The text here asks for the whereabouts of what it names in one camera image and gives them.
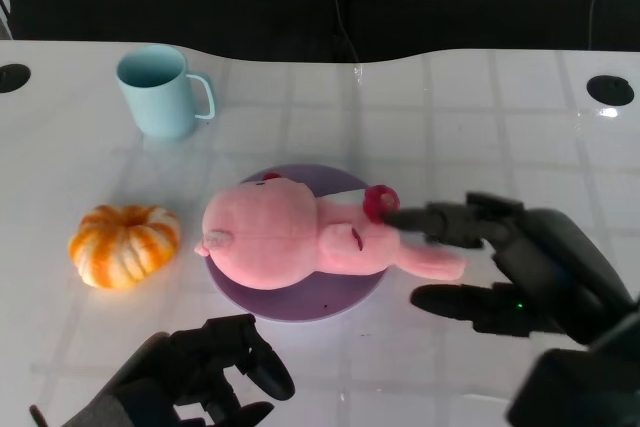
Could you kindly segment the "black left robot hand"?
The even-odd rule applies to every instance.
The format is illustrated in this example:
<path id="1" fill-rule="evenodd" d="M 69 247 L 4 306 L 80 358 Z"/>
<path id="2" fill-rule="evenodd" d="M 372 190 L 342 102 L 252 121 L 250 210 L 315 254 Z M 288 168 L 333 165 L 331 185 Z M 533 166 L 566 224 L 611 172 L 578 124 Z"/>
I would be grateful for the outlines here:
<path id="1" fill-rule="evenodd" d="M 256 426 L 274 409 L 243 406 L 225 377 L 234 367 L 269 397 L 286 401 L 294 382 L 280 357 L 258 333 L 251 314 L 207 320 L 196 329 L 160 332 L 143 343 L 99 392 L 124 408 L 134 426 L 204 426 L 182 420 L 178 406 L 200 405 L 214 426 Z"/>

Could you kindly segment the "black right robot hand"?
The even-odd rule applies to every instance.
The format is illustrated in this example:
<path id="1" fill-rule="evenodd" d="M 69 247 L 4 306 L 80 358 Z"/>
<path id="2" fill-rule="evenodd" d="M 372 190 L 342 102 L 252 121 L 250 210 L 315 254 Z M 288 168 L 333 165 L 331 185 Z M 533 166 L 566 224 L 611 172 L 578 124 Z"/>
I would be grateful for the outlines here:
<path id="1" fill-rule="evenodd" d="M 420 309 L 467 320 L 475 331 L 512 337 L 533 332 L 565 334 L 588 345 L 638 303 L 611 263 L 567 215 L 487 193 L 462 203 L 430 202 L 388 212 L 384 222 L 419 232 L 431 244 L 493 250 L 506 282 L 489 288 L 420 287 L 411 302 Z"/>

